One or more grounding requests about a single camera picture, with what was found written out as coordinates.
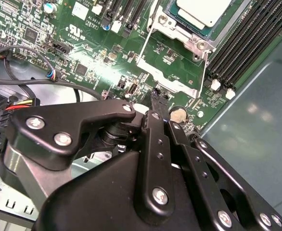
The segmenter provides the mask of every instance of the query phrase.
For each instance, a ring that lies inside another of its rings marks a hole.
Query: green circuit board
[[[161,5],[165,7],[169,2],[163,0]],[[225,25],[242,2],[243,0],[232,1],[226,16],[220,19],[219,24]],[[243,9],[218,44],[217,50],[232,34],[232,30],[241,22],[241,17],[254,2],[251,1]],[[111,92],[112,98],[141,103],[145,95],[157,87],[168,94],[169,109],[178,105],[185,107],[189,119],[183,126],[187,132],[194,128],[202,129],[228,102],[221,92],[209,88],[204,88],[201,97],[197,99],[183,92],[172,93],[155,82],[152,75],[136,66],[136,60],[148,35],[147,22],[151,0],[147,1],[137,27],[128,38],[102,28],[103,13],[97,16],[91,12],[94,4],[92,0],[55,0],[54,3],[57,5],[57,11],[50,15],[43,11],[43,0],[0,0],[0,41],[6,45],[25,45],[40,51],[61,73],[62,78],[95,89],[103,97]],[[216,38],[218,32],[212,33]],[[46,39],[50,38],[71,47],[69,54],[50,50],[46,45]],[[237,88],[281,39],[282,35],[279,35],[267,47],[242,76]],[[45,69],[47,74],[47,66],[31,52],[20,50],[16,51],[14,56]],[[151,35],[143,58],[161,70],[167,79],[178,80],[186,86],[200,89],[205,63],[193,62],[192,53],[184,48],[180,41],[172,40],[157,31]],[[123,88],[118,87],[120,80],[125,82]],[[127,96],[133,84],[137,87],[133,94]],[[200,111],[204,113],[203,117],[197,116]]]

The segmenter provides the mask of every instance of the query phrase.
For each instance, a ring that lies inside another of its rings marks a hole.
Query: motherboard
[[[282,40],[282,0],[0,0],[0,48],[31,47],[58,78],[202,130]],[[50,75],[33,52],[12,58]]]

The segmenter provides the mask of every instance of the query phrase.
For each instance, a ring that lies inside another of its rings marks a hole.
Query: red wire
[[[5,110],[14,110],[14,109],[25,108],[25,107],[29,107],[29,106],[26,106],[26,105],[15,105],[15,106],[10,106],[10,107],[6,108]]]

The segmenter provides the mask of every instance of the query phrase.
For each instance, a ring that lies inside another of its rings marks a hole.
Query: ram slot
[[[272,41],[281,33],[282,21],[275,26],[274,29],[268,32],[269,36],[266,37],[262,43],[258,44],[253,51],[249,54],[249,58],[244,61],[231,75],[230,81],[235,84],[243,74],[249,69],[251,64],[259,57],[259,55],[272,43]]]
[[[109,10],[107,10],[106,14],[103,17],[102,25],[108,26],[113,21],[116,16],[123,0],[114,0]]]
[[[272,0],[261,0],[256,2],[249,14],[239,23],[234,32],[230,35],[224,45],[216,53],[216,55],[210,60],[209,69],[212,72],[221,66],[226,57],[234,50],[236,44],[241,40],[244,34],[249,30],[250,26],[257,20],[264,5]]]
[[[216,68],[215,73],[218,76],[223,76],[223,74],[232,66],[232,64],[237,60],[237,58],[243,53],[244,50],[253,45],[254,38],[257,35],[264,34],[264,30],[270,26],[270,17],[275,13],[276,10],[281,6],[282,1],[273,1],[267,8],[264,8],[262,15],[259,20],[249,28],[248,33],[246,33],[241,42],[237,43],[234,52],[230,53],[228,57],[224,60],[223,65]]]
[[[269,17],[262,23],[260,28],[254,33],[254,35],[248,37],[247,44],[243,47],[238,47],[238,53],[236,53],[235,57],[231,57],[231,62],[224,67],[224,71],[220,74],[221,76],[226,76],[230,81],[231,76],[234,74],[234,71],[238,68],[238,66],[243,65],[244,61],[247,60],[247,55],[250,54],[249,51],[255,49],[256,45],[259,45],[262,40],[265,39],[265,36],[268,36],[268,31],[274,29],[275,25],[282,18],[282,1],[280,4],[269,13]]]
[[[123,14],[122,14],[124,21],[128,20],[134,3],[135,3],[135,0],[127,0],[126,6],[124,7]]]
[[[146,4],[147,0],[140,0],[138,2],[138,5],[136,7],[136,10],[134,10],[134,13],[133,13],[133,16],[131,18],[131,20],[128,21],[124,31],[123,31],[123,34],[122,36],[125,37],[125,38],[128,38],[133,30],[133,28],[135,27],[135,25],[137,24],[139,18],[140,18],[140,15],[145,7],[145,4]]]

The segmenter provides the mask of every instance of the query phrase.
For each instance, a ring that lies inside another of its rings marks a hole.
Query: white sticker
[[[83,21],[86,19],[89,9],[84,5],[80,4],[79,2],[75,2],[72,15],[81,18]]]

